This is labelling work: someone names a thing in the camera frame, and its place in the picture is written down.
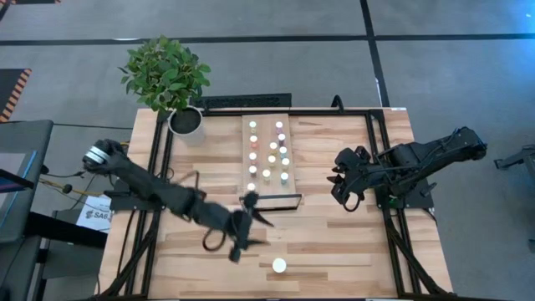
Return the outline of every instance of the metal bracket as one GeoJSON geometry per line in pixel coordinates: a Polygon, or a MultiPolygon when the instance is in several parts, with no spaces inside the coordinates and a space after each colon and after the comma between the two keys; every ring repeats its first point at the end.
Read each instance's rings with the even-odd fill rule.
{"type": "Polygon", "coordinates": [[[335,95],[333,98],[333,102],[331,103],[331,108],[338,108],[338,112],[340,114],[345,113],[344,110],[344,103],[342,102],[342,99],[339,95],[335,95]]]}
{"type": "MultiPolygon", "coordinates": [[[[298,210],[301,200],[303,200],[303,195],[301,193],[287,194],[287,195],[268,195],[268,196],[259,196],[258,200],[275,200],[275,199],[285,199],[285,198],[296,198],[299,200],[295,206],[280,206],[280,207],[256,207],[259,212],[281,212],[281,211],[291,211],[298,210]]],[[[240,196],[240,203],[243,203],[243,196],[240,196]]]]}
{"type": "Polygon", "coordinates": [[[142,201],[132,194],[128,184],[121,180],[117,180],[113,191],[105,191],[104,193],[111,198],[110,209],[116,212],[132,210],[157,212],[166,208],[161,202],[142,201]]]}

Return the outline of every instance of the black metal frame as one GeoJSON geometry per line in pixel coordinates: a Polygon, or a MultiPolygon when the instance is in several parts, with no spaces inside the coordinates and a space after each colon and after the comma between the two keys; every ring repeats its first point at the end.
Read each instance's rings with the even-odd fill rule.
{"type": "MultiPolygon", "coordinates": [[[[379,129],[381,134],[381,140],[383,143],[383,146],[385,149],[390,148],[390,141],[388,138],[388,133],[386,129],[386,123],[385,123],[385,116],[384,111],[382,109],[369,109],[369,110],[355,110],[355,109],[345,109],[344,105],[342,103],[342,100],[337,96],[334,98],[333,103],[331,105],[332,108],[337,108],[337,110],[334,109],[324,109],[324,110],[307,110],[307,109],[284,109],[284,110],[205,110],[203,111],[204,116],[241,116],[241,115],[258,115],[258,114],[288,114],[290,116],[361,116],[365,118],[366,125],[367,125],[367,131],[369,136],[369,143],[372,150],[372,153],[374,155],[379,153],[379,149],[377,147],[377,141],[375,139],[375,130],[374,130],[374,120],[377,120],[379,123],[379,129]]],[[[152,150],[150,152],[150,164],[149,164],[149,171],[154,172],[154,166],[155,166],[155,157],[156,153],[159,150],[159,141],[161,137],[161,128],[162,128],[163,120],[161,118],[158,119],[156,129],[155,129],[155,135],[154,140],[152,144],[152,150]]],[[[166,137],[166,145],[163,153],[162,158],[162,164],[161,164],[161,171],[160,171],[160,177],[166,178],[166,173],[168,171],[169,163],[170,163],[170,157],[171,157],[171,147],[172,147],[172,141],[173,141],[173,134],[168,131],[167,137],[166,137]]],[[[387,243],[389,247],[390,252],[390,261],[392,264],[392,272],[394,274],[394,280],[395,280],[395,286],[396,286],[396,292],[398,295],[398,298],[405,298],[405,299],[413,299],[413,300],[462,300],[462,301],[468,301],[468,300],[485,300],[480,298],[464,298],[464,297],[457,297],[453,293],[447,293],[436,283],[433,281],[433,279],[427,274],[425,269],[421,266],[421,264],[418,262],[416,257],[414,256],[412,252],[412,246],[410,245],[410,234],[409,234],[409,228],[407,227],[407,221],[405,216],[405,209],[404,208],[397,208],[396,214],[398,217],[399,227],[400,227],[400,233],[397,232],[394,226],[394,222],[392,221],[392,216],[390,214],[390,205],[389,205],[389,198],[386,194],[385,190],[377,189],[376,190],[376,197],[377,197],[377,204],[378,207],[383,212],[383,219],[385,222],[385,232],[387,235],[387,243]],[[401,267],[400,267],[400,259],[398,257],[397,249],[402,252],[404,255],[408,265],[409,265],[409,271],[410,271],[410,281],[411,281],[411,287],[412,287],[412,293],[407,293],[405,291],[405,286],[403,283],[403,278],[401,275],[401,267]],[[420,281],[425,285],[427,290],[430,292],[430,294],[422,294],[420,290],[420,281]]],[[[153,216],[153,224],[158,227],[158,223],[160,221],[161,212],[156,211],[153,216]]],[[[146,219],[146,212],[143,216],[142,222],[138,222],[138,228],[136,229],[137,233],[143,233],[144,231],[144,225],[145,225],[145,219],[146,219]]],[[[141,235],[135,236],[134,245],[139,246],[141,244],[142,237],[141,235]]],[[[150,243],[150,246],[148,247],[147,251],[147,259],[145,261],[145,272],[143,275],[143,281],[141,284],[141,294],[132,294],[132,288],[133,288],[133,282],[134,282],[134,274],[130,275],[130,281],[131,285],[128,286],[128,290],[125,290],[125,296],[117,296],[114,297],[114,299],[121,299],[121,300],[137,300],[137,299],[143,299],[146,298],[149,293],[149,287],[150,287],[150,277],[152,273],[152,265],[154,263],[154,256],[155,256],[155,239],[150,243]]]]}
{"type": "MultiPolygon", "coordinates": [[[[303,200],[303,195],[301,193],[287,194],[287,195],[272,195],[272,196],[259,196],[258,200],[276,200],[284,198],[295,198],[298,197],[299,200],[295,206],[280,206],[280,207],[260,207],[258,204],[255,207],[258,212],[281,212],[281,211],[292,211],[298,210],[299,205],[301,205],[301,200],[303,200]]],[[[243,204],[245,197],[240,196],[240,203],[243,204]]]]}
{"type": "MultiPolygon", "coordinates": [[[[332,108],[337,108],[337,110],[333,110],[333,109],[326,109],[326,110],[307,110],[307,109],[302,109],[302,110],[294,110],[294,109],[291,109],[291,108],[288,108],[286,110],[277,110],[277,109],[274,109],[274,110],[240,110],[240,109],[236,109],[236,110],[204,110],[203,111],[203,115],[204,116],[241,116],[241,115],[257,115],[257,114],[288,114],[290,116],[311,116],[311,115],[317,115],[317,116],[361,116],[361,117],[364,117],[365,120],[366,120],[366,124],[367,124],[367,127],[368,127],[368,135],[369,135],[369,142],[370,142],[370,145],[371,145],[371,148],[372,148],[372,152],[374,154],[377,154],[379,151],[378,151],[378,148],[377,148],[377,143],[375,141],[375,133],[374,133],[374,127],[373,127],[373,122],[372,122],[372,119],[375,118],[376,120],[379,121],[379,124],[380,124],[380,132],[381,132],[381,135],[383,137],[383,145],[387,148],[390,147],[390,144],[388,142],[388,136],[387,136],[387,133],[386,133],[386,125],[385,125],[385,118],[384,118],[384,115],[383,115],[383,110],[381,109],[375,109],[375,110],[353,110],[353,109],[345,109],[344,108],[344,104],[342,103],[342,100],[339,98],[339,96],[335,96],[334,97],[334,100],[333,100],[333,103],[331,104],[331,107],[332,108]]],[[[150,153],[150,164],[149,164],[149,171],[151,172],[154,172],[154,170],[152,169],[151,170],[151,167],[154,166],[154,164],[151,164],[151,162],[153,162],[153,158],[155,158],[155,153],[157,152],[158,148],[159,148],[159,140],[160,140],[160,133],[158,133],[157,131],[158,130],[161,130],[161,123],[159,123],[158,126],[156,126],[156,132],[155,132],[155,139],[153,140],[153,149],[151,150],[151,153],[150,153]]],[[[166,148],[164,149],[164,154],[163,154],[163,161],[162,161],[162,165],[161,165],[161,176],[164,176],[166,174],[166,171],[168,170],[168,167],[169,167],[169,158],[171,156],[171,145],[172,145],[172,138],[173,138],[173,135],[168,135],[167,136],[167,139],[166,139],[166,148]]],[[[384,218],[385,218],[385,225],[387,225],[387,221],[391,219],[391,216],[390,216],[390,209],[388,207],[386,207],[384,210],[383,210],[383,214],[384,214],[384,218]]],[[[410,248],[410,242],[405,242],[406,239],[409,239],[409,230],[407,228],[407,224],[406,224],[406,219],[405,219],[405,212],[404,212],[404,209],[398,209],[398,215],[400,217],[400,228],[402,229],[402,233],[403,233],[403,240],[404,240],[404,243],[406,243],[406,245],[408,246],[409,250],[410,250],[410,254],[412,254],[412,250],[410,248]]],[[[160,217],[160,213],[159,212],[155,212],[155,215],[153,216],[153,218],[158,218],[159,219],[160,217]]],[[[144,225],[145,224],[145,219],[143,219],[143,222],[141,223],[141,225],[144,225]]],[[[138,229],[136,230],[136,233],[137,232],[143,232],[143,227],[141,227],[141,229],[138,227],[138,229]]],[[[401,277],[401,269],[400,269],[400,260],[398,258],[398,253],[395,249],[395,241],[392,240],[390,238],[390,236],[387,236],[388,237],[388,244],[389,244],[389,250],[390,250],[390,257],[392,258],[392,268],[393,268],[393,273],[394,273],[394,276],[395,276],[395,284],[396,284],[396,291],[398,293],[398,296],[401,297],[401,295],[403,293],[405,293],[404,289],[403,289],[403,280],[402,280],[402,277],[401,277]]],[[[139,245],[140,244],[140,241],[141,241],[141,236],[136,236],[135,237],[135,241],[134,241],[134,244],[136,245],[139,245]]],[[[145,263],[145,274],[144,274],[144,277],[143,277],[143,283],[142,283],[142,290],[141,290],[141,293],[142,294],[147,294],[148,295],[148,287],[150,285],[150,273],[151,273],[151,269],[152,269],[152,263],[153,263],[153,260],[154,260],[154,249],[153,248],[149,248],[149,251],[148,251],[148,254],[147,254],[147,261],[145,263]]],[[[414,272],[411,272],[411,274],[413,274],[413,276],[411,276],[411,280],[413,280],[413,288],[417,288],[415,289],[414,291],[419,293],[420,290],[419,290],[419,283],[417,281],[417,277],[415,275],[414,272]]]]}

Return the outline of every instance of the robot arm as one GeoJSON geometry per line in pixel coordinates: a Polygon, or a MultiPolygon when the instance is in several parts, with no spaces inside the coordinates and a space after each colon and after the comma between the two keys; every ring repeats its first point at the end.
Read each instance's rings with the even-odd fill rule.
{"type": "MultiPolygon", "coordinates": [[[[333,171],[338,175],[328,177],[334,183],[331,194],[343,206],[350,192],[357,194],[362,201],[364,190],[378,186],[386,186],[391,196],[403,197],[415,188],[418,181],[451,163],[479,160],[486,153],[487,145],[467,127],[426,144],[397,145],[378,154],[373,164],[369,162],[371,156],[363,146],[355,151],[346,148],[334,161],[336,167],[333,171]]],[[[428,186],[420,193],[427,194],[433,187],[428,186]]]]}
{"type": "MultiPolygon", "coordinates": [[[[168,183],[150,174],[126,156],[119,142],[97,141],[85,154],[83,162],[84,168],[91,173],[118,176],[142,200],[161,202],[171,213],[185,221],[193,220],[211,231],[222,231],[234,241],[234,247],[229,255],[229,259],[233,262],[239,261],[241,250],[247,250],[253,244],[266,243],[247,239],[253,218],[273,226],[254,208],[258,194],[250,192],[245,197],[243,210],[229,212],[218,203],[205,202],[206,193],[196,187],[168,183]]],[[[203,246],[208,251],[217,250],[208,248],[206,244],[203,246]]]]}

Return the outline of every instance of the wooden tabletop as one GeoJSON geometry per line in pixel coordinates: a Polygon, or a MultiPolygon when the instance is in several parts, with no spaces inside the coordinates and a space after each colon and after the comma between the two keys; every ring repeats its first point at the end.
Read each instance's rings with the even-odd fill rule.
{"type": "MultiPolygon", "coordinates": [[[[369,150],[364,118],[290,116],[289,120],[296,188],[304,195],[300,208],[296,212],[265,213],[275,228],[253,223],[251,237],[271,244],[242,253],[239,264],[227,259],[230,242],[216,253],[207,253],[201,245],[206,229],[165,211],[158,232],[149,298],[396,296],[385,226],[375,206],[374,193],[366,191],[360,208],[349,213],[330,195],[332,184],[325,179],[333,174],[330,169],[334,167],[334,158],[343,148],[364,145],[369,150]],[[285,273],[272,270],[274,258],[286,260],[285,273]]],[[[130,141],[129,158],[145,168],[155,121],[155,113],[139,110],[130,141]]],[[[406,110],[385,109],[385,121],[391,145],[413,141],[406,110]]],[[[175,176],[171,181],[198,170],[200,188],[208,193],[207,199],[225,204],[230,210],[237,209],[242,191],[242,118],[206,117],[204,125],[206,141],[202,147],[188,148],[179,139],[173,139],[170,167],[175,176]]],[[[380,142],[379,128],[374,128],[380,142]]],[[[164,125],[158,162],[166,132],[164,125]]],[[[422,210],[405,213],[416,257],[440,286],[451,290],[435,223],[422,210]]],[[[117,273],[129,216],[129,212],[120,212],[113,217],[99,274],[102,288],[107,288],[117,273]]],[[[134,230],[135,227],[130,229],[125,258],[130,256],[134,230]]],[[[409,292],[409,275],[401,254],[400,261],[405,289],[409,292]]],[[[144,258],[140,262],[135,292],[140,291],[144,258]]]]}

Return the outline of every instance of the cable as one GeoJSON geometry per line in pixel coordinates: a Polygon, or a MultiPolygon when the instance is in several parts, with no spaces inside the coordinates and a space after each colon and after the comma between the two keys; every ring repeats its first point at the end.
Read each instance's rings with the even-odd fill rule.
{"type": "MultiPolygon", "coordinates": [[[[351,186],[358,180],[360,180],[363,176],[368,176],[368,175],[371,175],[375,172],[382,172],[382,171],[398,171],[398,170],[404,170],[404,169],[412,169],[412,168],[415,168],[415,166],[400,166],[400,167],[387,167],[387,168],[382,168],[382,169],[379,169],[379,170],[375,170],[375,171],[370,171],[368,172],[367,174],[365,175],[360,175],[360,176],[357,176],[356,179],[352,180],[344,189],[344,192],[342,192],[342,196],[345,196],[348,192],[349,192],[349,188],[351,188],[351,186]]],[[[359,208],[359,205],[360,205],[360,197],[359,197],[359,200],[357,201],[357,203],[355,204],[355,207],[354,208],[347,208],[347,206],[345,206],[344,204],[344,209],[345,211],[347,212],[354,212],[355,210],[357,210],[357,208],[359,208]]]]}
{"type": "Polygon", "coordinates": [[[223,232],[223,237],[222,237],[221,241],[219,242],[219,244],[217,246],[215,246],[215,247],[208,247],[208,245],[206,244],[206,240],[211,235],[213,230],[214,229],[208,229],[208,231],[206,231],[206,233],[204,234],[204,237],[202,238],[202,247],[205,250],[207,250],[208,252],[215,252],[215,251],[219,250],[221,247],[223,247],[223,244],[225,244],[225,239],[227,238],[227,234],[225,232],[223,232]]]}
{"type": "Polygon", "coordinates": [[[438,226],[438,222],[436,221],[436,217],[433,213],[431,213],[431,210],[429,208],[421,208],[421,210],[425,211],[432,219],[435,221],[435,224],[438,226]]]}
{"type": "Polygon", "coordinates": [[[126,248],[126,241],[128,238],[128,233],[130,233],[130,226],[132,225],[132,219],[134,218],[134,210],[130,213],[130,218],[128,219],[128,223],[126,224],[126,233],[125,233],[125,239],[123,240],[123,247],[120,251],[120,257],[119,257],[119,265],[117,266],[117,277],[119,277],[120,274],[120,268],[123,265],[123,257],[125,256],[125,248],[126,248]]]}
{"type": "Polygon", "coordinates": [[[13,255],[13,259],[11,260],[11,262],[8,265],[8,269],[6,269],[6,275],[3,277],[2,282],[0,283],[0,288],[3,287],[6,279],[8,278],[9,271],[11,270],[11,267],[12,267],[13,263],[15,263],[15,259],[17,259],[17,255],[20,252],[20,249],[23,248],[23,244],[24,244],[25,241],[26,241],[26,238],[23,238],[21,240],[21,242],[18,244],[17,251],[15,251],[15,255],[13,255]]]}
{"type": "Polygon", "coordinates": [[[95,210],[99,210],[99,211],[100,211],[99,208],[97,208],[97,207],[93,207],[93,206],[91,206],[90,204],[87,204],[87,203],[82,202],[82,201],[79,201],[78,199],[75,199],[75,198],[73,198],[73,197],[71,197],[71,196],[68,196],[67,194],[61,192],[59,189],[56,189],[56,188],[54,188],[54,187],[52,187],[52,186],[49,186],[49,185],[47,185],[47,184],[44,184],[44,186],[47,187],[48,189],[51,189],[51,190],[53,190],[53,191],[56,191],[57,193],[61,194],[62,196],[65,196],[65,197],[67,197],[67,198],[69,198],[69,199],[75,201],[74,207],[76,207],[76,205],[78,205],[78,204],[84,204],[84,205],[87,205],[88,207],[91,207],[91,208],[93,208],[93,209],[95,209],[95,210]]]}
{"type": "MultiPolygon", "coordinates": [[[[40,183],[43,183],[44,185],[50,185],[52,187],[56,187],[56,188],[60,188],[61,190],[65,189],[66,186],[68,185],[61,185],[59,183],[56,183],[56,182],[53,182],[53,181],[49,181],[49,180],[44,180],[44,179],[39,179],[39,182],[40,183]]],[[[92,192],[92,191],[81,191],[81,190],[78,190],[78,189],[72,189],[70,188],[69,192],[74,192],[74,193],[78,193],[80,195],[83,195],[83,196],[100,196],[102,195],[102,192],[92,192]]]]}
{"type": "Polygon", "coordinates": [[[455,129],[453,131],[453,133],[451,133],[450,137],[448,138],[448,140],[445,142],[445,143],[440,143],[436,148],[434,148],[432,151],[430,151],[427,155],[425,155],[424,159],[422,159],[420,161],[420,164],[419,165],[423,165],[423,163],[425,162],[425,160],[427,160],[427,158],[429,158],[430,156],[432,156],[435,152],[437,152],[440,148],[442,147],[446,147],[448,144],[450,144],[450,142],[453,140],[453,137],[455,136],[455,134],[459,131],[459,129],[455,129]]]}
{"type": "MultiPolygon", "coordinates": [[[[94,178],[95,178],[96,176],[97,176],[97,174],[93,174],[93,176],[91,177],[91,180],[89,180],[89,183],[88,183],[88,185],[85,187],[85,189],[88,189],[88,188],[91,186],[91,183],[93,183],[93,180],[94,180],[94,178]]],[[[83,204],[85,204],[84,202],[82,202],[82,198],[83,198],[83,197],[84,197],[84,195],[81,194],[80,197],[78,198],[78,201],[77,201],[72,207],[70,207],[69,210],[73,210],[73,209],[76,207],[76,205],[77,205],[78,203],[83,203],[83,204]]]]}
{"type": "Polygon", "coordinates": [[[53,175],[53,174],[46,173],[46,174],[43,174],[43,176],[53,176],[53,177],[58,177],[58,178],[68,178],[68,177],[73,177],[73,176],[82,176],[85,172],[86,171],[77,171],[72,175],[66,175],[66,176],[58,176],[58,175],[53,175]]]}
{"type": "Polygon", "coordinates": [[[100,295],[100,279],[99,279],[98,274],[97,274],[97,294],[100,295]]]}
{"type": "MultiPolygon", "coordinates": [[[[167,167],[167,170],[168,170],[168,171],[171,171],[171,175],[167,177],[167,180],[170,180],[170,179],[172,179],[173,177],[175,177],[175,170],[174,170],[174,169],[172,169],[172,168],[170,168],[170,167],[167,167]]],[[[160,177],[160,174],[161,174],[161,172],[158,172],[158,174],[156,175],[156,177],[160,177]]]]}
{"type": "Polygon", "coordinates": [[[115,183],[111,180],[111,174],[108,175],[108,180],[110,181],[110,185],[115,188],[115,183]]]}
{"type": "Polygon", "coordinates": [[[345,211],[347,211],[347,212],[354,212],[355,210],[357,210],[357,208],[359,208],[360,201],[362,201],[362,199],[360,198],[360,196],[357,196],[357,198],[358,198],[358,199],[357,199],[357,203],[356,203],[356,204],[354,205],[354,207],[351,208],[351,209],[349,209],[349,208],[347,207],[347,205],[346,205],[347,202],[344,203],[344,209],[345,209],[345,211]]]}

